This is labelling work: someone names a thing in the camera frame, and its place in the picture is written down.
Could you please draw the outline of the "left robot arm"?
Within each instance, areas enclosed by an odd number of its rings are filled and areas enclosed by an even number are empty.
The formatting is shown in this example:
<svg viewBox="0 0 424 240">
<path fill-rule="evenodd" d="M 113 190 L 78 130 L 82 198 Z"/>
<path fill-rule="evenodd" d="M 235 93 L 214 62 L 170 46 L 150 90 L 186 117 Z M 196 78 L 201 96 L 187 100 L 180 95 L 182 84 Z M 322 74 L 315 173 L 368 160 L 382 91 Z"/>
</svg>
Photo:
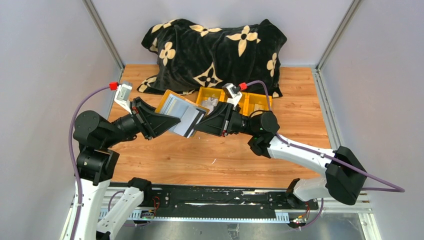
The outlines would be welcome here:
<svg viewBox="0 0 424 240">
<path fill-rule="evenodd" d="M 130 214 L 138 206 L 160 206 L 149 180 L 134 177 L 117 203 L 100 217 L 103 199 L 114 175 L 119 153 L 112 150 L 121 142 L 133 141 L 138 134 L 151 140 L 177 125 L 180 119 L 157 113 L 155 108 L 136 97 L 129 113 L 108 121 L 93 110 L 74 118 L 71 139 L 79 144 L 75 165 L 75 200 L 67 240 L 113 240 Z"/>
</svg>

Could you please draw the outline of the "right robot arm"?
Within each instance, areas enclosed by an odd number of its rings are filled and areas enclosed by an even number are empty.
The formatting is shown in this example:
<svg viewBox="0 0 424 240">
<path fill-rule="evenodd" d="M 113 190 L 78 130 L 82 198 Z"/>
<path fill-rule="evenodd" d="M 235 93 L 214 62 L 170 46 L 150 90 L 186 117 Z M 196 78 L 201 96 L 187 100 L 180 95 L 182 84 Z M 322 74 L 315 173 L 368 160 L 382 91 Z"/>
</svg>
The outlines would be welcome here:
<svg viewBox="0 0 424 240">
<path fill-rule="evenodd" d="M 348 147 L 313 147 L 279 134 L 277 117 L 270 110 L 256 110 L 246 116 L 237 112 L 232 104 L 219 102 L 194 129 L 218 137 L 249 135 L 251 139 L 247 144 L 255 155 L 286 160 L 318 173 L 315 178 L 292 180 L 282 198 L 292 207 L 317 198 L 333 198 L 352 206 L 367 178 L 363 174 L 364 167 Z"/>
</svg>

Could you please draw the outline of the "yellow leather card holder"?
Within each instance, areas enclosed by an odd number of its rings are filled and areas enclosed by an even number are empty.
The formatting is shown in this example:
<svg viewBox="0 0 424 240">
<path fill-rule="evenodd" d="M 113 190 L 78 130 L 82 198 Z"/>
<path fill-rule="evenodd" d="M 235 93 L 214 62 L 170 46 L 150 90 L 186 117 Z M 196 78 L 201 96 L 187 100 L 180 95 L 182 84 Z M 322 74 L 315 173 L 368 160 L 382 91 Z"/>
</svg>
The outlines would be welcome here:
<svg viewBox="0 0 424 240">
<path fill-rule="evenodd" d="M 180 119 L 180 123 L 171 127 L 169 131 L 182 137 L 190 138 L 196 133 L 195 125 L 210 110 L 168 89 L 165 91 L 155 112 Z"/>
</svg>

